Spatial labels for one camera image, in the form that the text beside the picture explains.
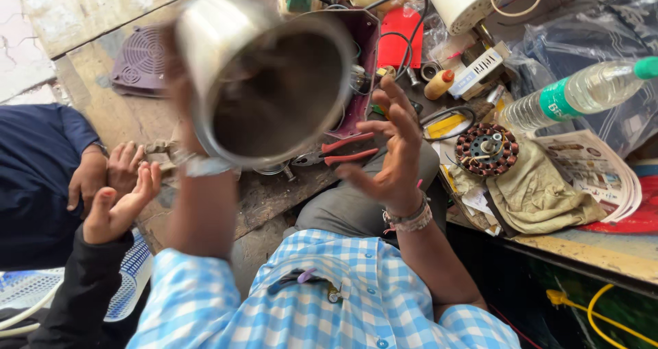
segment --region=beige cloth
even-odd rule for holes
[[[548,233],[606,217],[588,193],[566,183],[541,148],[519,142],[519,159],[505,174],[487,178],[487,186],[505,221],[519,232]]]

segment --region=metal container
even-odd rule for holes
[[[195,0],[176,23],[210,156],[262,168],[304,152],[349,101],[354,46],[331,14],[282,22],[253,0]]]

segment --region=yellow plug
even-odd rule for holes
[[[564,304],[566,301],[566,294],[561,291],[547,290],[546,296],[548,296],[548,300],[550,300],[553,305]]]

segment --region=black sleeve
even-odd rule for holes
[[[30,349],[97,345],[110,299],[121,286],[121,260],[133,242],[132,233],[126,232],[113,242],[87,244],[82,226],[78,228],[73,253],[64,269],[64,282],[44,322],[28,337]]]

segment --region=white cylindrical part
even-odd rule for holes
[[[431,0],[452,35],[464,34],[493,10],[491,0]]]

